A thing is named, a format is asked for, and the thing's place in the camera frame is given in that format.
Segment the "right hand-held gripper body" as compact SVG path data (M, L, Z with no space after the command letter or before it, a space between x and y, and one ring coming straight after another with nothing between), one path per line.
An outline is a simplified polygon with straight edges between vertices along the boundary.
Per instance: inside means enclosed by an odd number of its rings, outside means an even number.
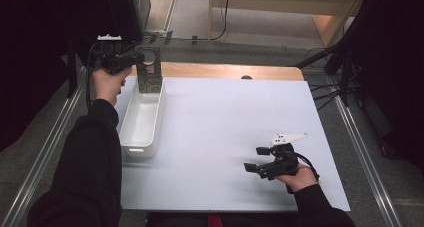
M273 162L258 165L258 175L264 179L273 180L277 176L297 173L299 155L295 152L292 143L306 138L307 133L277 134L271 141L270 155L275 157Z

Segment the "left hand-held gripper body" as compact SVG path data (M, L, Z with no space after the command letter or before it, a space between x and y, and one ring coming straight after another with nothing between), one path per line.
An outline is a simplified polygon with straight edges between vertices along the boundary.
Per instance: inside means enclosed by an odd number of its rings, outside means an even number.
M104 68L107 73L115 75L134 65L132 57L125 55L123 52L122 38L120 36L98 35L97 44L99 49L94 54L95 62L90 68L90 72Z

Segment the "dark patterned phone case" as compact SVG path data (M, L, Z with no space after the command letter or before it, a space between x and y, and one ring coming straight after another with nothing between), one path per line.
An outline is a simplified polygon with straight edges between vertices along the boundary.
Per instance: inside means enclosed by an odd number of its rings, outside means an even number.
M159 93L163 83L160 49L137 46L135 52L138 57L136 67L139 92L141 94Z

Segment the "white plastic storage bin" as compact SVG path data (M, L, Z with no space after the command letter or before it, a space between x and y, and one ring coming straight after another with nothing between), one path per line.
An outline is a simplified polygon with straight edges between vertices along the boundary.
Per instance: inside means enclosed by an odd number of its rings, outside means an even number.
M121 147L128 158L151 158L157 153L165 103L164 86L160 93L140 93L137 78L127 78L115 109Z

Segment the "person's right hand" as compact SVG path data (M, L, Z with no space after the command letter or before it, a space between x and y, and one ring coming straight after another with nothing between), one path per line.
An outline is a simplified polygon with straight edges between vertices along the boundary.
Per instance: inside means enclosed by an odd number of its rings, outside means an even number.
M319 183L312 169L303 164L298 165L298 172L294 176L281 175L277 176L276 179L288 185L293 192Z

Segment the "person's left hand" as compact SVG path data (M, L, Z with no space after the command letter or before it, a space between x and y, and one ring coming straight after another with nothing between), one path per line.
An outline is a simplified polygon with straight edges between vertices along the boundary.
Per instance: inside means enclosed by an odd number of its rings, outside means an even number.
M114 106L117 103L121 87L125 85L126 78L131 73L131 68L125 68L115 75L109 74L104 69L94 71L92 77L96 98L105 100Z

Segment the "white board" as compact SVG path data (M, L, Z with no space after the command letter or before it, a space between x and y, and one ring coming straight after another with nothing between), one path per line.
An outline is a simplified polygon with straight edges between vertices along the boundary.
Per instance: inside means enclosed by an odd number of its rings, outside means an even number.
M121 204L128 210L292 212L293 195L245 170L271 162L257 147L277 134L307 133L292 143L317 170L331 205L349 210L308 85L304 81L210 78L164 80L166 103L157 153L123 152Z

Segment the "dark cabinet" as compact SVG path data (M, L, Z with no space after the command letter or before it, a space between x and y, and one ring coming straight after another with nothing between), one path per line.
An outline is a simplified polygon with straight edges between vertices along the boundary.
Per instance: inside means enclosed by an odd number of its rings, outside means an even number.
M143 39L150 10L150 0L78 0L78 32L89 43L98 36L120 36L129 47Z

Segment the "red fabric patch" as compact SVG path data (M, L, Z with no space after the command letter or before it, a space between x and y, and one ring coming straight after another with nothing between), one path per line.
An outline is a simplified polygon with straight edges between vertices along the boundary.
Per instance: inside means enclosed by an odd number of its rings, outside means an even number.
M208 215L208 227L223 227L221 219L217 214Z

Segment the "black curtain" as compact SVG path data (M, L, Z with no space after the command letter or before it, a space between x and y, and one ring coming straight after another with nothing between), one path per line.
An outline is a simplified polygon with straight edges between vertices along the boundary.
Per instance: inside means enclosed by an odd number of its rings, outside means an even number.
M101 0L0 0L0 152L16 142L95 42Z
M424 174L424 0L364 0L350 46L388 147Z

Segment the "person's dark clothing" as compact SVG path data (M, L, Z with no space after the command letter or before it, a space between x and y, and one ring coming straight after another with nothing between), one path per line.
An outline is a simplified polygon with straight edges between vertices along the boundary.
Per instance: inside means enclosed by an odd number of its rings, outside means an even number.
M208 227L208 215L217 214L223 227L295 227L297 214L164 213L148 215L146 227Z

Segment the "black metal stand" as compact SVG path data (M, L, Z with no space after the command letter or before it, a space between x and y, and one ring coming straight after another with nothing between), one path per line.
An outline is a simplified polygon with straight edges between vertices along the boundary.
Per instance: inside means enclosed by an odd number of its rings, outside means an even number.
M302 69L318 60L330 56L324 71L327 75L335 75L339 69L342 69L342 77L339 86L339 94L342 103L348 107L348 83L353 65L353 54L348 47L348 41L342 37L338 42L312 55L309 58L295 64L295 67Z

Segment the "light wooden shelf unit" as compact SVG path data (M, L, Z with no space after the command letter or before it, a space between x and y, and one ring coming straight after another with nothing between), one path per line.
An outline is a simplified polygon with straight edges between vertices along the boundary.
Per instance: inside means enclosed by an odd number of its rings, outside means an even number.
M363 0L229 0L230 9L309 14L313 16L325 47L337 42L337 35L349 17L355 16ZM212 38L212 9L224 7L220 0L208 0L208 37Z

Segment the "metal floor rail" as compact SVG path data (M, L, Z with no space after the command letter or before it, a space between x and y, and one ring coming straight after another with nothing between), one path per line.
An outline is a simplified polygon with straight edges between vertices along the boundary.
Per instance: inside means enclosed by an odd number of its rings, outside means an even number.
M64 140L78 116L86 112L86 71L77 69L71 97L61 87L22 137L0 153L0 227L26 227L27 212L52 182Z
M335 102L386 226L404 227L392 199L371 159L350 108L344 105L340 97L337 97Z

